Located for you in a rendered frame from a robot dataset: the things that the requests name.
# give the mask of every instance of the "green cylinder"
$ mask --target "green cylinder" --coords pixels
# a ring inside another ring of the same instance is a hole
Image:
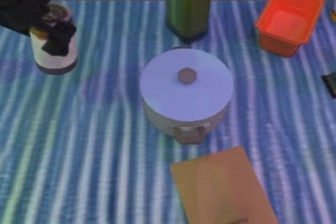
[[[180,40],[190,44],[205,36],[211,0],[166,0],[166,23]]]

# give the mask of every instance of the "purple lid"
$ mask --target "purple lid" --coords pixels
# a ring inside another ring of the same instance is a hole
[[[187,81],[181,81],[181,70]],[[227,106],[233,94],[233,78],[213,55],[196,49],[175,49],[145,66],[140,91],[156,113],[190,122],[211,117]]]

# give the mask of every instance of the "blue striped cloth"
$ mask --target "blue striped cloth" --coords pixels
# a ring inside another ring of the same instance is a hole
[[[261,51],[265,2],[213,2],[193,47],[235,79],[223,122],[181,146],[145,119],[141,69],[179,45],[164,2],[68,2],[80,61],[61,77],[33,65],[28,38],[0,28],[0,223],[185,224],[169,165],[242,145],[284,224],[336,223],[336,71],[327,2],[308,44],[290,58]]]

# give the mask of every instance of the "brown cardboard square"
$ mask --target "brown cardboard square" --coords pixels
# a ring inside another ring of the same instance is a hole
[[[242,147],[171,165],[190,224],[278,224]]]

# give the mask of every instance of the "lid knob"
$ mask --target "lid knob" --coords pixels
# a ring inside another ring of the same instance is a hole
[[[178,80],[183,84],[191,84],[197,78],[197,73],[194,69],[183,68],[177,74]]]

